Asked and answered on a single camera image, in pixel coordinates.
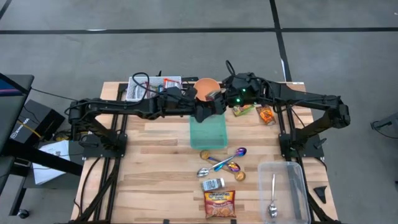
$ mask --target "clear plastic container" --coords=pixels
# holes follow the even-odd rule
[[[212,150],[224,149],[228,143],[226,134],[225,115],[212,115],[202,123],[198,123],[191,116],[190,123],[190,142],[193,149]]]
[[[303,171],[296,162],[263,162],[258,166],[261,216],[264,223],[309,224],[307,194]],[[272,175],[275,174],[276,218],[271,218],[268,207],[272,198]]]

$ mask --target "small can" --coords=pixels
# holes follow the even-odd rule
[[[209,191],[209,190],[220,189],[222,187],[225,187],[225,182],[224,182],[224,179],[222,179],[222,178],[206,180],[201,183],[201,189],[204,192]]]

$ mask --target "white paper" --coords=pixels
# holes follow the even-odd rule
[[[68,155],[69,142],[66,140],[42,146],[39,150],[49,154],[53,154],[55,156],[61,156],[61,158],[70,161],[70,157]],[[60,175],[65,173],[55,169],[48,169],[48,167],[35,163],[33,163],[33,169],[35,175],[35,183],[37,185],[44,184],[47,181],[59,177]]]

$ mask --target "small packet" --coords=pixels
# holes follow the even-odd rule
[[[235,191],[205,192],[206,218],[236,217]]]
[[[275,117],[270,106],[259,106],[256,110],[266,125],[271,126],[275,124]]]
[[[234,106],[232,111],[234,112],[235,116],[241,116],[249,112],[253,107],[254,105]]]

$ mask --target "rubber wheel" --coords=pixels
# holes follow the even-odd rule
[[[29,212],[28,212],[27,210],[20,209],[20,210],[18,211],[17,216],[18,216],[19,218],[21,218],[21,219],[25,219],[25,218],[29,217]]]

